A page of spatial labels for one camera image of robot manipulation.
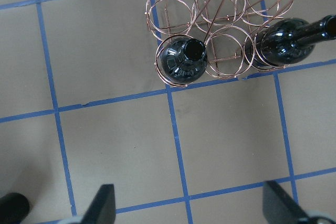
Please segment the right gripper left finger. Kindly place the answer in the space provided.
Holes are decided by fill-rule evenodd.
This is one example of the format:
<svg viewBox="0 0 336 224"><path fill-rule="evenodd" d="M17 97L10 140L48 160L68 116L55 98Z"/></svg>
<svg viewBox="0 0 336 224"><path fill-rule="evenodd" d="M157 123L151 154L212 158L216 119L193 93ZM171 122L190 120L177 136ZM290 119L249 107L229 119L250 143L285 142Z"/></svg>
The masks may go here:
<svg viewBox="0 0 336 224"><path fill-rule="evenodd" d="M116 220L114 184L101 185L81 223L113 224Z"/></svg>

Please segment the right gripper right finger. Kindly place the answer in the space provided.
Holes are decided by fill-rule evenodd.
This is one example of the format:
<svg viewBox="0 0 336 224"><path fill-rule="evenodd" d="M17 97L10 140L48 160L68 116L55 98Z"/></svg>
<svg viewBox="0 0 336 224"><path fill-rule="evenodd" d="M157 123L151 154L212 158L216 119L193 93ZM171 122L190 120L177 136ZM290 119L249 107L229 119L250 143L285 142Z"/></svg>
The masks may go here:
<svg viewBox="0 0 336 224"><path fill-rule="evenodd" d="M275 181L264 181L262 209L267 223L308 223L309 217Z"/></svg>

